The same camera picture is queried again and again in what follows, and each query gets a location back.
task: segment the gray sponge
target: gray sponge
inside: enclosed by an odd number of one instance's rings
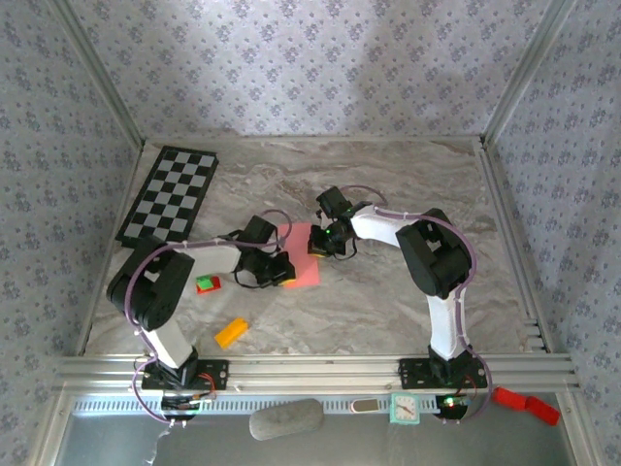
[[[323,422],[323,407],[317,400],[300,400],[266,408],[250,416],[250,434],[256,440],[317,430]]]

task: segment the clock face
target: clock face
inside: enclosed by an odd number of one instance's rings
[[[393,422],[417,424],[420,421],[418,399],[415,395],[395,393],[390,409]]]

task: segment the wallpaper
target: wallpaper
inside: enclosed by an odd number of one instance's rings
[[[578,2],[499,152],[559,350],[621,464],[621,7]]]
[[[71,1],[146,138],[478,134],[547,0]]]
[[[0,464],[77,344],[135,154],[41,2],[0,2]]]

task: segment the white clock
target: white clock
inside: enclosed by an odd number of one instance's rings
[[[393,393],[390,403],[390,422],[418,424],[420,422],[418,396],[410,393]]]

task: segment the pink paper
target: pink paper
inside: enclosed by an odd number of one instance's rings
[[[278,227],[278,235],[287,232],[288,225]],[[298,288],[300,286],[315,286],[320,282],[319,264],[317,257],[309,255],[309,235],[311,223],[293,223],[291,234],[287,238],[284,250],[289,252],[289,260],[295,267],[295,282],[287,283],[285,288]]]

